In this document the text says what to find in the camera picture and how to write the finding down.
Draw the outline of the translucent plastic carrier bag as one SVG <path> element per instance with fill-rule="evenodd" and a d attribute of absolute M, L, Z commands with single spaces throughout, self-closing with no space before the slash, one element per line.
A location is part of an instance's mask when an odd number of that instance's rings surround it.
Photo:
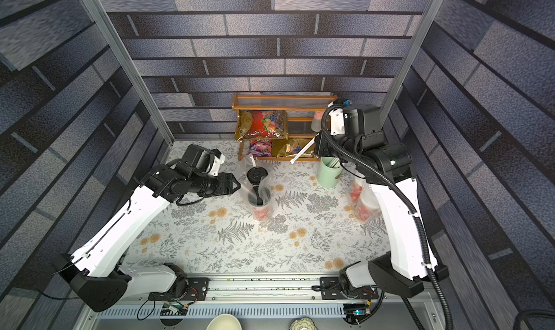
<path fill-rule="evenodd" d="M 354 206 L 354 217 L 362 224 L 382 215 L 379 201 L 370 184 L 362 178 L 355 178 L 349 196 Z"/>

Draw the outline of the wooden shelf rack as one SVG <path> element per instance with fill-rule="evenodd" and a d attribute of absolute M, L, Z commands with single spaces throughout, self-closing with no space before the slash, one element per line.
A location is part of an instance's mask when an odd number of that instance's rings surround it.
<path fill-rule="evenodd" d="M 249 153 L 256 140 L 287 142 L 289 139 L 310 140 L 315 125 L 335 95 L 254 95 L 237 94 L 232 109 L 237 112 L 235 139 L 239 142 L 239 159 Z"/>

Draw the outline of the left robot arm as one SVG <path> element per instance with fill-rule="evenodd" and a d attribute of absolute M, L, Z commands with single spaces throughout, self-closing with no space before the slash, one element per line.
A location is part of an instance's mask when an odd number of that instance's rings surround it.
<path fill-rule="evenodd" d="M 53 266 L 78 298 L 97 313 L 136 295 L 146 294 L 153 301 L 179 300 L 189 286 L 186 273 L 176 264 L 127 269 L 119 265 L 121 257 L 146 226 L 183 195 L 226 196 L 240 188 L 231 173 L 182 175 L 158 165 L 92 239 L 72 254 L 58 255 Z"/>

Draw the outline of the white round bowl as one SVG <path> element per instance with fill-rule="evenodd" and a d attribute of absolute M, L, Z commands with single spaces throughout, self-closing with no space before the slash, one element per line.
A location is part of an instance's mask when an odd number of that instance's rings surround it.
<path fill-rule="evenodd" d="M 221 314 L 208 324 L 206 330 L 242 330 L 242 325 L 237 317 Z"/>

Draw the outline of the gold fruit snack bag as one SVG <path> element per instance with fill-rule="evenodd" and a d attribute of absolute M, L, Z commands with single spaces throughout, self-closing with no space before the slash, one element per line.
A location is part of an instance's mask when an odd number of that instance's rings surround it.
<path fill-rule="evenodd" d="M 312 158 L 315 156 L 315 145 L 310 146 L 304 153 L 300 153 L 310 141 L 311 139 L 273 140 L 272 156 L 288 158 L 299 155 L 300 158 Z"/>

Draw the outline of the black lid milk tea cup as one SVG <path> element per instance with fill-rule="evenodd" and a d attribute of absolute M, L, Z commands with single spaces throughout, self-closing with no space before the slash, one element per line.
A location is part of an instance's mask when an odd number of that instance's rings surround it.
<path fill-rule="evenodd" d="M 268 187 L 259 187 L 257 191 L 253 188 L 248 195 L 248 203 L 255 220 L 264 221 L 271 217 L 271 192 Z"/>

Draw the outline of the red snack bag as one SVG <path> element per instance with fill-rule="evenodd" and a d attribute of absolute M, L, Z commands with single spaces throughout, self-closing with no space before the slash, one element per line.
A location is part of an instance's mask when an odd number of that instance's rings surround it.
<path fill-rule="evenodd" d="M 287 139 L 288 116 L 283 110 L 253 110 L 249 139 Z"/>

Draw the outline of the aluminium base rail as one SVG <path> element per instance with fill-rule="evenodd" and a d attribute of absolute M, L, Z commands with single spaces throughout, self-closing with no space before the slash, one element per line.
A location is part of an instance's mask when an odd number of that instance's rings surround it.
<path fill-rule="evenodd" d="M 213 276 L 206 285 L 177 302 L 146 305 L 120 303 L 100 319 L 182 321 L 230 314 L 238 319 L 345 318 L 368 316 L 378 303 L 400 303 L 394 295 L 380 297 L 376 286 L 349 296 L 337 276 Z"/>

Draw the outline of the pink capped white bottle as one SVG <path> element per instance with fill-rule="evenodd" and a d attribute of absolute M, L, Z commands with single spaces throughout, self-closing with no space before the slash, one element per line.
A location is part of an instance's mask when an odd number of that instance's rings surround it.
<path fill-rule="evenodd" d="M 314 116 L 312 118 L 311 129 L 313 132 L 318 133 L 322 130 L 321 122 L 323 116 L 322 110 L 317 110 L 314 112 Z"/>

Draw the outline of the single white straw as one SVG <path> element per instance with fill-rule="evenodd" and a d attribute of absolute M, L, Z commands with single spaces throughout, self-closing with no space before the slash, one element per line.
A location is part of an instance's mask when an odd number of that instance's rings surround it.
<path fill-rule="evenodd" d="M 310 140 L 290 161 L 290 163 L 294 164 L 303 154 L 305 154 L 313 145 L 315 144 L 315 138 Z"/>

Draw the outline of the pink snack packet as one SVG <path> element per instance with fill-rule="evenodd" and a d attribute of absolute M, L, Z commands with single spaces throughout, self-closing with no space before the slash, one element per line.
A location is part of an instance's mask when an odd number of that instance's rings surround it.
<path fill-rule="evenodd" d="M 255 157 L 272 157 L 273 143 L 271 140 L 250 141 L 248 153 Z"/>

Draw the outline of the green plastic straw cup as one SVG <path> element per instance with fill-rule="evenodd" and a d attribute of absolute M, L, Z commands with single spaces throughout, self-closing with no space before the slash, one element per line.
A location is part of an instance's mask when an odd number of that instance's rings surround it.
<path fill-rule="evenodd" d="M 338 168 L 332 169 L 323 165 L 322 158 L 320 158 L 319 170 L 317 174 L 317 182 L 323 188 L 335 188 L 339 183 L 343 168 L 341 165 Z"/>

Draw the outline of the red floral milk tea cup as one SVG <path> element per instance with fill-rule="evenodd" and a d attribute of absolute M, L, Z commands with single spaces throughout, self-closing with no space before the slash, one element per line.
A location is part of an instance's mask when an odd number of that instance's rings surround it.
<path fill-rule="evenodd" d="M 352 182 L 348 192 L 352 204 L 357 203 L 365 184 L 366 180 L 364 178 L 355 178 Z"/>

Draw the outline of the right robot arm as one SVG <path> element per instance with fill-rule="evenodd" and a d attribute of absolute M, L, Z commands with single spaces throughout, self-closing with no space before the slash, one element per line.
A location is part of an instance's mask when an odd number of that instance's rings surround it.
<path fill-rule="evenodd" d="M 401 143 L 378 143 L 359 152 L 355 142 L 326 131 L 316 135 L 317 156 L 337 157 L 354 164 L 374 193 L 380 207 L 390 242 L 390 250 L 368 262 L 357 262 L 340 272 L 340 286 L 345 295 L 358 295 L 367 287 L 412 298 L 430 282 L 443 298 L 440 281 L 449 275 L 429 247 L 418 204 L 418 185 L 413 158 Z"/>

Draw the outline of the patterned round object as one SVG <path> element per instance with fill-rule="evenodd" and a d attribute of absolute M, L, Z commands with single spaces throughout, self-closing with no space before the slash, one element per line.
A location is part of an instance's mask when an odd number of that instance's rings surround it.
<path fill-rule="evenodd" d="M 311 318 L 304 317 L 293 321 L 289 330 L 318 330 L 318 328 Z"/>

